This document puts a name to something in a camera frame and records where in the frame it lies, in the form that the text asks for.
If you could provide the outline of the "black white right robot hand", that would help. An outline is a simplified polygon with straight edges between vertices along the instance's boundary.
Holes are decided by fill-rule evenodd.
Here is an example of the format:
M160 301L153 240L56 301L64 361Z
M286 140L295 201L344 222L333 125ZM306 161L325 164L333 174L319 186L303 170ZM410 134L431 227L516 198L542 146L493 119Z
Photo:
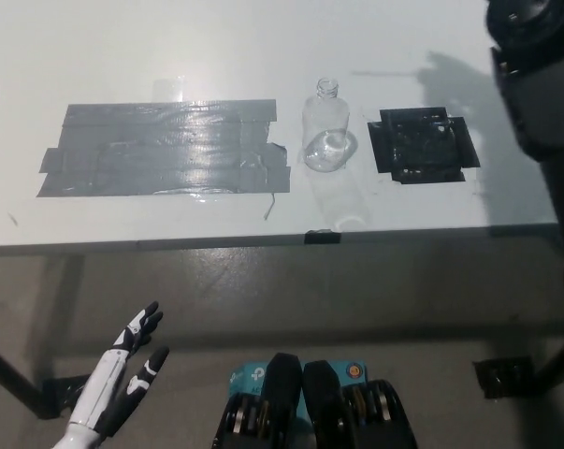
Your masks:
M543 0L490 0L487 31L500 47L517 46L542 32L549 8L550 1Z

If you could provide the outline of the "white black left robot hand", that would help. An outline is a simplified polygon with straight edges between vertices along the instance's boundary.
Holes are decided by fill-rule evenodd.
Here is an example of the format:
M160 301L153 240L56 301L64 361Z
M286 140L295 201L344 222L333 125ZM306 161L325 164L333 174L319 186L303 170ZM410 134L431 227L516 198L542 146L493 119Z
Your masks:
M62 442L68 448L96 448L115 436L146 396L169 355L158 348L121 388L127 362L148 344L164 314L154 301L123 328L99 359L70 415Z

